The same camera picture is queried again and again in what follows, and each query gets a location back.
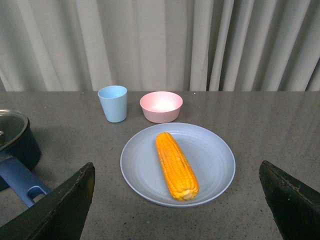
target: light blue plate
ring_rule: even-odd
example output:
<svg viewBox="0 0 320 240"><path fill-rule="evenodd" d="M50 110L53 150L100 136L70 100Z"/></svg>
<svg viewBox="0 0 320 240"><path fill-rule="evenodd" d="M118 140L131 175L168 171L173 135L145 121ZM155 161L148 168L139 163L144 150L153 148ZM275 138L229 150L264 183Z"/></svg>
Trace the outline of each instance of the light blue plate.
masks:
<svg viewBox="0 0 320 240"><path fill-rule="evenodd" d="M156 136L169 132L180 145L199 182L199 193L189 201L171 196L156 149ZM145 199L162 206L185 208L207 203L231 184L236 162L229 146L213 132L188 123L163 123L134 135L124 146L120 167L129 186Z"/></svg>

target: speckled surface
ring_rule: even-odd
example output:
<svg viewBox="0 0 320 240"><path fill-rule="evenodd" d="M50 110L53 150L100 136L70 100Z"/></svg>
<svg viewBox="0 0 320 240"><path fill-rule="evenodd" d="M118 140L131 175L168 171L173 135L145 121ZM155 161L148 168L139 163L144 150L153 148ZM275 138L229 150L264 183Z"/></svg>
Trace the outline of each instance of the speckled surface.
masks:
<svg viewBox="0 0 320 240"><path fill-rule="evenodd" d="M106 120L96 92L1 92L0 109L23 112L42 150L33 173L51 189L85 163L96 181L82 240L281 240L259 180L263 160L320 192L319 92L178 92L175 122L204 127L233 151L236 172L221 196L192 208L151 203L124 180L127 141L155 125L139 105L147 92L128 93L125 121ZM0 226L27 207L9 188L0 192Z"/></svg>

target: pot lid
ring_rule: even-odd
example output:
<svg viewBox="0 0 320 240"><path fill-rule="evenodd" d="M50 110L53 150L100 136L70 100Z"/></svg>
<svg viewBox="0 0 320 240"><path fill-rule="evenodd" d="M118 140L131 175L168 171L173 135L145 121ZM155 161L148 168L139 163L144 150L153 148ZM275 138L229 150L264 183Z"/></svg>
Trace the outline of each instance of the pot lid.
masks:
<svg viewBox="0 0 320 240"><path fill-rule="evenodd" d="M0 151L16 141L26 130L28 118L19 111L0 110Z"/></svg>

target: plate rim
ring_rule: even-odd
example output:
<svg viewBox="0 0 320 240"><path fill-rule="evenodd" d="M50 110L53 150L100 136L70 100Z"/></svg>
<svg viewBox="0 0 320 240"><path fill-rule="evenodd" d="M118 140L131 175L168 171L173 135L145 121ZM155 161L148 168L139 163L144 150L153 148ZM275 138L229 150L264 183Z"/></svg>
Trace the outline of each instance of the plate rim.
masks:
<svg viewBox="0 0 320 240"><path fill-rule="evenodd" d="M228 184L225 186L225 188L223 190L221 190L218 194L216 194L215 196L213 197L210 197L206 200L203 200L203 201L200 201L200 202L194 202L194 203L189 203L188 201L185 201L184 203L185 204L174 204L174 203L166 203L166 202L161 202L161 201L158 201L158 200L155 200L153 198L150 198L144 194L142 194L140 191L138 191L131 183L130 181L127 179L125 173L124 173L124 170L123 170L123 155L124 155L124 152L125 152L125 149L126 147L130 144L130 142L132 141L132 139L134 139L137 135L141 134L142 132L145 132L145 131L148 131L149 129L151 128L156 128L156 127L159 127L159 126L164 126L164 125L186 125L186 126L192 126L192 127L196 127L196 128L200 128L200 129L203 129L207 132L210 132L211 134L215 135L220 141L222 141L222 143L227 147L227 149L229 150L231 156L232 156L232 162L233 162L233 173L232 173L232 177L230 178L230 181L228 182ZM134 134L127 142L126 144L124 145L122 151L121 151L121 155L120 155L120 169L121 169L121 173L122 173L122 176L124 178L124 180L126 181L126 183L131 187L131 189L134 190L134 192L136 192L138 195L140 195L141 197L143 197L144 199L154 203L154 204L157 204L157 205L160 205L160 206L165 206L165 207L171 207L171 208L188 208L188 207L196 207L196 206L199 206L199 205L203 205L205 203L208 203L214 199L216 199L217 197L219 197L221 194L223 194L227 189L228 187L231 185L231 183L233 182L234 180L234 177L235 177L235 174L236 174L236 159L235 159L235 156L231 150L231 148L229 147L229 145L219 136L217 135L216 133L214 133L213 131L205 128L205 127L202 127L202 126L199 126L199 125L195 125L195 124L191 124L191 123L184 123L184 122L167 122L167 123L160 123L160 124L156 124L156 125L152 125L152 126L149 126L149 127L146 127L142 130L140 130L139 132L137 132L136 134Z"/></svg>

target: pot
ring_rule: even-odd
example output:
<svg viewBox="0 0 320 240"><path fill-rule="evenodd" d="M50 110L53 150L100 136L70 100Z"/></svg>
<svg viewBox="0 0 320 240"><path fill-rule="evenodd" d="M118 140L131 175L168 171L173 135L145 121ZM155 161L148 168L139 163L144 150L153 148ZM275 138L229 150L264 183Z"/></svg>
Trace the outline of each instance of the pot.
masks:
<svg viewBox="0 0 320 240"><path fill-rule="evenodd" d="M31 173L40 157L29 119L19 111L0 110L0 191L11 187L28 207L38 195L48 194L51 190Z"/></svg>

